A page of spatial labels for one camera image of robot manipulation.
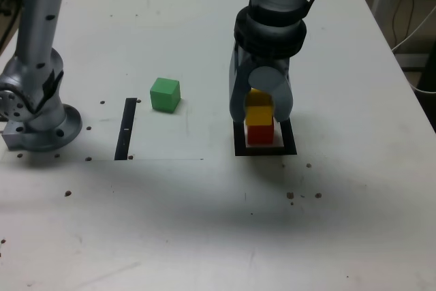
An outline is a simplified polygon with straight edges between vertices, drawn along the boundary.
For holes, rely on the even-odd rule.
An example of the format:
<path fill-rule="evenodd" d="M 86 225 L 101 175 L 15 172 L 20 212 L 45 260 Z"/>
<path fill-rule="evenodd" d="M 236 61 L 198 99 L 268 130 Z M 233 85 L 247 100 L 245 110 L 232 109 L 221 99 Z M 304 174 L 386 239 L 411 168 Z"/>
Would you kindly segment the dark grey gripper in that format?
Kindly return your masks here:
<path fill-rule="evenodd" d="M 229 101 L 232 120 L 245 120 L 245 98 L 253 87 L 272 98 L 274 118 L 287 121 L 293 108 L 292 88 L 289 80 L 290 59 L 271 59 L 245 52 L 234 43 L 229 69 Z"/>

